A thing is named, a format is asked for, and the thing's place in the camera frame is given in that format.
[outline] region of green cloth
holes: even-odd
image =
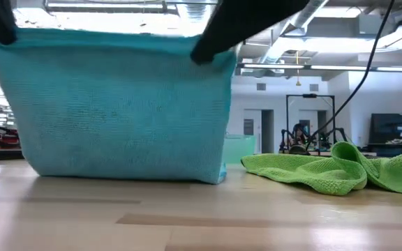
[[[247,172],[284,183],[304,183],[326,195],[346,195],[370,182],[402,192],[402,155],[367,159],[355,146],[340,142],[332,157],[262,154],[241,159]]]

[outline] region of door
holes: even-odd
[[[318,111],[300,110],[299,123],[302,124],[305,131],[311,135],[318,129]]]
[[[244,110],[244,134],[255,136],[254,153],[262,153],[262,111]]]

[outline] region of fluorescent light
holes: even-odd
[[[377,67],[376,71],[402,73],[402,67]]]
[[[134,4],[134,3],[49,3],[49,8],[162,8],[160,4]]]
[[[365,66],[311,66],[311,70],[366,70]]]
[[[373,42],[366,38],[309,38],[303,50],[326,53],[370,52]]]
[[[290,64],[263,64],[263,63],[245,63],[242,68],[248,69],[303,69],[304,66]]]
[[[246,44],[243,44],[243,45],[252,45],[252,46],[268,47],[268,44],[263,45],[263,44],[259,44],[259,43],[248,43],[248,42],[246,42]]]
[[[317,11],[315,17],[336,17],[336,18],[355,18],[359,16],[365,7],[335,7],[325,6]]]
[[[263,63],[239,63],[238,68],[243,69],[298,69],[298,70],[346,70],[346,71],[365,71],[366,66],[312,66],[312,65],[293,65],[293,64],[263,64]],[[370,71],[385,73],[402,73],[402,67],[371,67]]]

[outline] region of black frame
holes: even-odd
[[[302,98],[331,98],[332,99],[332,107],[333,107],[333,144],[337,143],[336,141],[336,118],[334,115],[336,114],[336,102],[334,99],[334,95],[317,95],[317,94],[288,94],[286,96],[286,130],[290,131],[290,97],[302,97]]]

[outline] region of blue towel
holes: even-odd
[[[19,29],[0,85],[42,176],[217,184],[236,58],[189,58],[198,38]]]

